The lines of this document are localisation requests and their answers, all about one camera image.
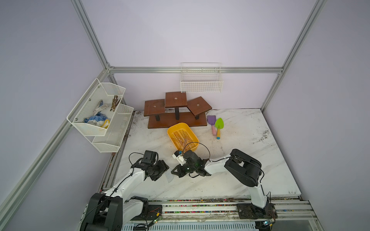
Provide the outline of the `long pink stencil ruler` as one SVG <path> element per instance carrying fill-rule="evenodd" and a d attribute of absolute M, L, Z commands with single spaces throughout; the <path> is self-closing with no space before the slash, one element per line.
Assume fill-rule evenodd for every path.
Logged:
<path fill-rule="evenodd" d="M 191 144 L 191 142 L 193 142 L 193 140 L 191 139 L 191 137 L 189 136 L 189 134 L 185 130 L 175 131 L 173 133 L 172 141 L 173 141 L 174 145 L 176 146 L 176 148 L 179 149 L 179 150 L 183 149 L 188 144 L 189 144 L 190 148 L 192 148 L 192 146 L 193 146 Z"/>

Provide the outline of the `blue clear protractor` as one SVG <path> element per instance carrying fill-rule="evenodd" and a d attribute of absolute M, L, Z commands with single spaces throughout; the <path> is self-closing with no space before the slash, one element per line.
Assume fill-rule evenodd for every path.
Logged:
<path fill-rule="evenodd" d="M 165 172 L 164 176 L 168 183 L 171 183 L 174 179 L 174 175 L 170 171 Z"/>

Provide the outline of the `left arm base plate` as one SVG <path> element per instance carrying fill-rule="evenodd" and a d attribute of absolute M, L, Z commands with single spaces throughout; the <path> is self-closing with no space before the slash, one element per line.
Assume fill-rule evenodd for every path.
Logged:
<path fill-rule="evenodd" d="M 156 220 L 158 217 L 161 216 L 162 214 L 162 205 L 151 205 L 149 204 L 148 206 L 144 206 L 143 211 L 141 214 L 133 217 L 130 219 L 130 221 L 153 221 Z"/>

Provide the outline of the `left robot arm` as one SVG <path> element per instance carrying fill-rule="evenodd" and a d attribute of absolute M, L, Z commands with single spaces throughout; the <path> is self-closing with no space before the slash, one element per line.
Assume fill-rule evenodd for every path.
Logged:
<path fill-rule="evenodd" d="M 121 182 L 104 193 L 95 193 L 90 198 L 81 231 L 121 231 L 132 218 L 147 213 L 148 200 L 129 197 L 147 178 L 158 180 L 169 166 L 159 159 L 159 154 L 146 150 L 134 162 Z"/>

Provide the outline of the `yellow plastic storage box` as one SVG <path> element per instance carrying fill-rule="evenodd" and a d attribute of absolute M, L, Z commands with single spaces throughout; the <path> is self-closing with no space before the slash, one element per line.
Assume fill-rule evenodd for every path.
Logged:
<path fill-rule="evenodd" d="M 188 124 L 175 124 L 168 128 L 167 134 L 178 151 L 196 151 L 199 139 Z"/>

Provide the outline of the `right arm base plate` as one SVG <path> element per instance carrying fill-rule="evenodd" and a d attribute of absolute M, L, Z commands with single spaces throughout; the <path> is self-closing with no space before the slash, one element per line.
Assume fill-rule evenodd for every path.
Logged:
<path fill-rule="evenodd" d="M 250 204 L 237 204 L 237 212 L 240 219 L 270 219 L 277 218 L 275 205 L 267 201 L 264 208 Z"/>

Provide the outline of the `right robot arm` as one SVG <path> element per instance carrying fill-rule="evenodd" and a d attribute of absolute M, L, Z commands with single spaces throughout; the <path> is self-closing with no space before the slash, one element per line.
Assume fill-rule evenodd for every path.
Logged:
<path fill-rule="evenodd" d="M 171 173 L 182 178 L 190 173 L 208 177 L 216 173 L 231 173 L 241 184 L 248 187 L 251 203 L 254 208 L 266 210 L 269 206 L 268 196 L 265 195 L 261 181 L 265 176 L 262 164 L 250 155 L 239 149 L 218 160 L 201 159 L 195 152 L 189 150 L 185 153 L 177 150 L 172 157 L 179 162 Z"/>

